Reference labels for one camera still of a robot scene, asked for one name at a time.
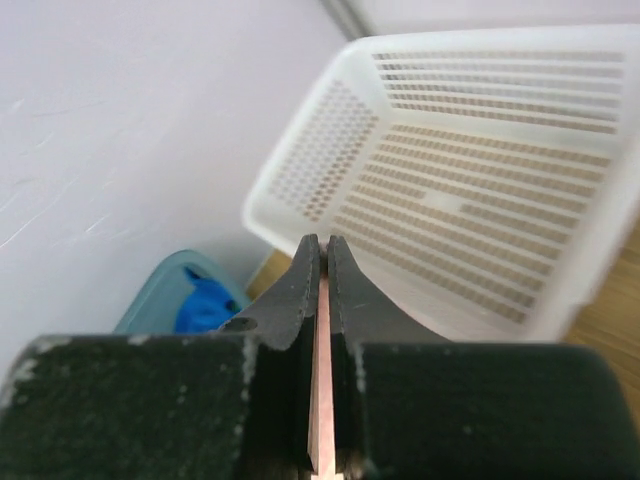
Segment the pink towel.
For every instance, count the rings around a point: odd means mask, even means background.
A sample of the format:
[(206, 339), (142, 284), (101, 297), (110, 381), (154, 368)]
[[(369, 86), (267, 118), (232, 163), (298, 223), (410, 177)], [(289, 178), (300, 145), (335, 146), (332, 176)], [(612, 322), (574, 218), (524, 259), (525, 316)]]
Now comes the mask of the pink towel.
[(320, 271), (314, 307), (312, 375), (307, 450), (311, 479), (336, 478), (328, 243), (319, 244)]

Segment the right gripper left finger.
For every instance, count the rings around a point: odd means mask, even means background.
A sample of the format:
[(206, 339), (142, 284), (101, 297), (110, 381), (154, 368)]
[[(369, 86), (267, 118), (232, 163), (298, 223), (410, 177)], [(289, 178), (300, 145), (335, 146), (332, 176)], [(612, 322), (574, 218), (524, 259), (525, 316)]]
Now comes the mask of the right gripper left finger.
[(5, 479), (307, 479), (320, 245), (217, 331), (42, 336), (1, 387)]

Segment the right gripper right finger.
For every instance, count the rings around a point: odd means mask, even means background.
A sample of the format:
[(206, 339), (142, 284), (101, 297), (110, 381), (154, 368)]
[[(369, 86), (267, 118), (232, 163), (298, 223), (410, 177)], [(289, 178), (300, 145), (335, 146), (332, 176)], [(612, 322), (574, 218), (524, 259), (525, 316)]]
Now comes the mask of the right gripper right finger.
[(453, 342), (327, 247), (336, 445), (362, 479), (631, 479), (635, 425), (595, 351)]

